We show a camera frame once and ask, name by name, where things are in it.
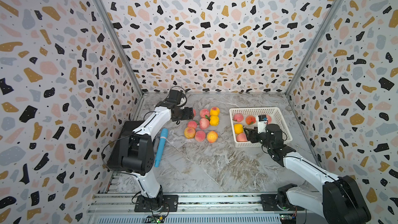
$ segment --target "mounting plate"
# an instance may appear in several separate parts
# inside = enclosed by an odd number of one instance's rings
[[[151,212],[149,204],[146,204],[143,199],[144,197],[142,195],[138,196],[134,212]],[[167,213],[167,208],[170,208],[169,212],[177,212],[178,195],[163,195],[163,201],[167,203],[162,208],[163,213]]]
[[[281,211],[282,209],[278,208],[276,194],[263,194],[260,195],[261,198],[261,205],[263,206],[263,211]],[[297,211],[305,210],[299,206],[290,205],[288,207],[289,211],[295,211],[297,207]]]

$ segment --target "red peach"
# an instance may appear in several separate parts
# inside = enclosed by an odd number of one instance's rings
[[[206,133],[203,131],[197,131],[195,134],[195,140],[197,142],[202,142],[206,138]]]
[[[210,126],[210,121],[207,118],[201,118],[199,120],[199,128],[206,130]]]
[[[244,132],[242,132],[241,134],[238,134],[236,136],[236,141],[238,141],[238,142],[247,142],[248,139],[246,138],[246,134]]]
[[[246,124],[251,125],[254,124],[256,122],[256,117],[254,117],[253,115],[249,115],[246,117]]]
[[[196,121],[190,121],[190,122],[188,122],[188,127],[192,127],[193,129],[196,129],[196,127],[198,127],[198,124],[196,123]]]
[[[202,109],[202,110],[199,112],[199,115],[200,115],[201,118],[206,118],[206,116],[207,116],[207,117],[210,117],[210,112],[209,112],[208,109]]]
[[[240,113],[237,113],[234,115],[234,118],[232,120],[236,121],[236,122],[241,122],[243,120],[243,115]]]

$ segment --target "peach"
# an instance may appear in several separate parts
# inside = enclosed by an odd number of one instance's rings
[[[195,133],[195,140],[197,142],[202,142],[203,140],[205,140],[205,138],[206,138],[206,133],[203,132],[202,130],[201,131],[197,131]]]
[[[248,139],[246,138],[246,134],[244,132],[242,132],[241,134],[238,134],[236,136],[236,141],[238,141],[238,142],[247,142]]]
[[[218,134],[217,134],[217,132],[215,132],[215,131],[211,131],[211,132],[209,132],[209,133],[207,134],[207,141],[208,141],[209,143],[214,143],[214,142],[216,142],[216,141],[217,141],[217,138],[218,138]]]
[[[193,129],[196,129],[196,127],[198,127],[198,124],[196,123],[196,121],[190,121],[190,122],[188,122],[188,127],[192,127]]]
[[[199,120],[199,128],[206,130],[210,126],[210,121],[207,118],[201,118]]]
[[[202,109],[199,115],[201,118],[206,118],[206,116],[210,118],[210,112],[207,109]]]
[[[193,129],[192,127],[185,128],[184,135],[185,135],[186,138],[195,137],[195,129]]]
[[[256,122],[256,117],[254,117],[253,115],[249,115],[246,117],[246,124],[251,125],[254,124]]]
[[[243,120],[243,115],[240,113],[237,113],[234,115],[234,118],[232,120],[236,121],[236,122],[241,122]]]

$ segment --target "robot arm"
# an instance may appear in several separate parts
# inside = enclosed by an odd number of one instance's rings
[[[318,192],[294,184],[278,190],[278,202],[300,206],[324,217],[329,223],[356,224],[370,221],[371,215],[354,179],[339,177],[308,161],[283,143],[282,131],[276,124],[267,124],[265,115],[258,116],[257,135],[251,132],[274,161],[313,185]]]

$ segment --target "basket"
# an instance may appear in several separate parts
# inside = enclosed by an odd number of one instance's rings
[[[242,114],[243,115],[243,121],[242,122],[236,122],[233,121],[233,117],[235,114]],[[252,125],[247,125],[245,122],[245,119],[249,115],[263,115],[263,114],[268,114],[271,117],[271,123],[270,124],[277,124],[281,127],[281,130],[286,133],[287,139],[285,140],[284,143],[290,142],[293,140],[292,135],[290,134],[289,129],[287,128],[285,119],[282,116],[282,112],[278,107],[254,107],[254,108],[231,108],[229,109],[229,115],[231,119],[231,126],[232,126],[232,132],[234,136],[234,142],[235,142],[235,147],[261,147],[260,143],[252,143],[250,141],[248,142],[238,142],[236,141],[236,134],[234,130],[234,124],[242,124],[243,128],[253,128],[257,126],[257,122],[252,124]]]

